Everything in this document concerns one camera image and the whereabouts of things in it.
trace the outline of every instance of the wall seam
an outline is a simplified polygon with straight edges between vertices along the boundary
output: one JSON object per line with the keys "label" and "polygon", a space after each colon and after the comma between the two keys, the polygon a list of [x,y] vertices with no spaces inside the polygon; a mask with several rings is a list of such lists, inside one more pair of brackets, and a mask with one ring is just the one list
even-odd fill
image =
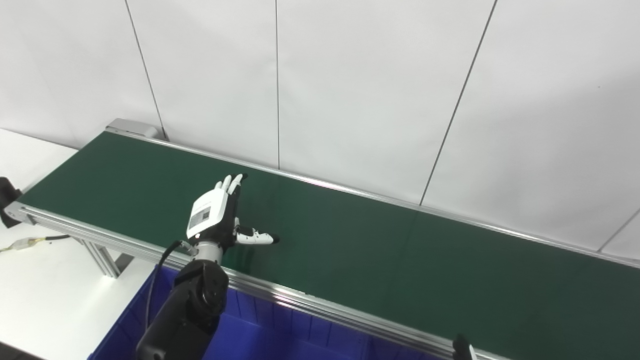
{"label": "wall seam", "polygon": [[136,26],[133,23],[133,16],[131,15],[131,9],[129,8],[128,0],[124,0],[125,5],[127,6],[127,13],[129,14],[129,20],[131,21],[131,28],[133,29],[133,36],[136,38],[136,45],[138,46],[138,52],[140,52],[140,59],[142,60],[142,66],[145,69],[145,75],[147,77],[147,83],[149,84],[149,90],[151,91],[151,98],[154,100],[154,106],[156,107],[156,114],[158,115],[158,120],[160,121],[160,127],[162,128],[162,132],[164,138],[169,141],[169,136],[166,134],[166,130],[164,129],[164,124],[162,121],[162,116],[160,116],[160,109],[158,108],[158,103],[156,101],[156,93],[154,92],[154,88],[151,85],[151,78],[149,77],[149,71],[147,70],[147,63],[145,62],[145,56],[142,54],[142,47],[140,46],[140,40],[138,40],[138,32],[136,31]]}
{"label": "wall seam", "polygon": [[447,126],[447,131],[444,133],[444,137],[442,138],[442,143],[440,144],[440,148],[438,149],[438,154],[436,155],[436,160],[433,162],[433,166],[431,167],[431,172],[429,173],[429,179],[427,180],[427,185],[424,187],[424,191],[422,193],[422,197],[420,198],[419,205],[422,205],[424,202],[424,197],[427,195],[427,189],[429,188],[429,184],[431,184],[431,178],[433,177],[433,172],[438,165],[438,160],[440,159],[440,155],[442,153],[442,149],[444,148],[444,144],[447,141],[447,137],[449,136],[449,130],[451,130],[451,124],[453,124],[453,119],[456,117],[456,112],[458,111],[458,106],[460,105],[460,101],[462,100],[462,95],[465,93],[465,89],[467,87],[467,83],[469,81],[469,77],[471,76],[471,71],[474,69],[474,65],[476,63],[476,59],[478,53],[480,52],[480,47],[482,46],[484,36],[486,35],[486,30],[489,28],[489,23],[491,22],[491,17],[493,16],[493,11],[495,10],[495,6],[497,5],[498,0],[494,0],[493,6],[491,7],[491,11],[489,12],[489,17],[486,20],[486,24],[484,25],[484,29],[482,35],[480,36],[480,41],[478,42],[478,46],[476,47],[476,52],[474,53],[474,57],[471,60],[471,65],[469,67],[469,71],[467,72],[467,76],[465,78],[465,82],[462,84],[462,89],[460,90],[460,95],[458,96],[458,100],[456,101],[456,105],[453,108],[453,113],[451,114],[451,119],[449,119],[449,125]]}

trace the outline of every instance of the blue crate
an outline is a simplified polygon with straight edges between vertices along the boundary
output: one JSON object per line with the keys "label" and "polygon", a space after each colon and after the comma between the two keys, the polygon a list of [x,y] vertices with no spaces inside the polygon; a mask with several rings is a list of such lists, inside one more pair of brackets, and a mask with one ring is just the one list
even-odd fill
{"label": "blue crate", "polygon": [[[152,316],[169,296],[177,271],[162,268]],[[144,333],[150,278],[89,360],[135,360]],[[203,360],[438,360],[427,354],[229,289],[227,308]]]}

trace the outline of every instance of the robotic hand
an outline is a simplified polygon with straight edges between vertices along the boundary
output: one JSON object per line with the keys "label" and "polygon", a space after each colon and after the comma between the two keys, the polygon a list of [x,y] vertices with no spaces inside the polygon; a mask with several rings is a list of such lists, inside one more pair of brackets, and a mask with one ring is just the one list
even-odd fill
{"label": "robotic hand", "polygon": [[188,243],[175,243],[175,247],[182,244],[188,248],[191,262],[176,276],[167,301],[140,339],[138,360],[201,360],[227,301],[229,279],[220,267],[222,255],[236,243],[279,241],[276,235],[240,226],[237,203],[246,178],[244,174],[229,175],[193,203]]}
{"label": "robotic hand", "polygon": [[222,255],[235,243],[260,245],[280,241],[278,236],[261,234],[240,225],[236,215],[237,203],[240,185],[246,178],[246,174],[228,175],[193,203],[187,237],[198,251],[195,259],[208,259],[220,264]]}

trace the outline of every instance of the white wall panel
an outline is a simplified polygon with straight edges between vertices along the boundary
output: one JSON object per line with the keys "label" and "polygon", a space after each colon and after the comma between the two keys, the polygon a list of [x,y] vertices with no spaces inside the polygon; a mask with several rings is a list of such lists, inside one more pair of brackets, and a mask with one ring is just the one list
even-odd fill
{"label": "white wall panel", "polygon": [[499,1],[424,204],[599,248],[640,204],[639,13]]}
{"label": "white wall panel", "polygon": [[117,117],[159,126],[123,1],[0,0],[0,127],[79,147]]}
{"label": "white wall panel", "polygon": [[418,203],[492,4],[278,1],[281,168]]}
{"label": "white wall panel", "polygon": [[602,252],[624,258],[640,259],[640,216],[636,215],[602,249]]}
{"label": "white wall panel", "polygon": [[129,6],[169,139],[277,166],[275,2]]}

